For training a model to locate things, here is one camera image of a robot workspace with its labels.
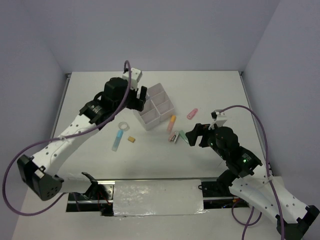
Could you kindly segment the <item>pink mini stapler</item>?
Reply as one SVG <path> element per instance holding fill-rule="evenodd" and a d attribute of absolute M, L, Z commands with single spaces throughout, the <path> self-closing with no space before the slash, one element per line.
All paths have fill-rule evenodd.
<path fill-rule="evenodd" d="M 171 135 L 170 135 L 169 138 L 168 138 L 168 141 L 169 141 L 170 143 L 176 144 L 177 139 L 179 138 L 179 135 L 180 135 L 180 133 L 179 133 L 178 131 L 172 132 Z"/>

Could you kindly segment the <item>tan eraser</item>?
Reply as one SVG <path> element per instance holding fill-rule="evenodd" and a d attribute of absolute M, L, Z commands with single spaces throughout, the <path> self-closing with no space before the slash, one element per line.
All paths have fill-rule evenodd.
<path fill-rule="evenodd" d="M 129 136 L 127 140 L 131 143 L 134 143 L 136 139 L 132 136 Z"/>

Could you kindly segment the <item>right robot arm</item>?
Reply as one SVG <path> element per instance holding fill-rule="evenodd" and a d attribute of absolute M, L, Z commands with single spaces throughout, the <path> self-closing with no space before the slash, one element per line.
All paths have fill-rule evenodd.
<path fill-rule="evenodd" d="M 273 176 L 268 176 L 265 163 L 240 145 L 231 128 L 197 123 L 185 135 L 191 146 L 201 137 L 199 146 L 210 147 L 225 161 L 227 170 L 217 179 L 221 195 L 232 194 L 245 200 L 275 223 L 286 240 L 303 238 L 319 209 L 301 202 Z"/>

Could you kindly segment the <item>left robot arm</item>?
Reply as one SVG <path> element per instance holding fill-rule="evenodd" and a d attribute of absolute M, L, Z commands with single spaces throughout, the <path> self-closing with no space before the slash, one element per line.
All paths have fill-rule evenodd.
<path fill-rule="evenodd" d="M 52 199 L 62 189 L 64 180 L 57 175 L 63 163 L 91 136 L 111 122 L 124 108 L 142 111 L 147 88 L 138 88 L 141 74 L 113 77 L 79 111 L 74 121 L 42 150 L 17 160 L 24 183 L 43 201 Z"/>

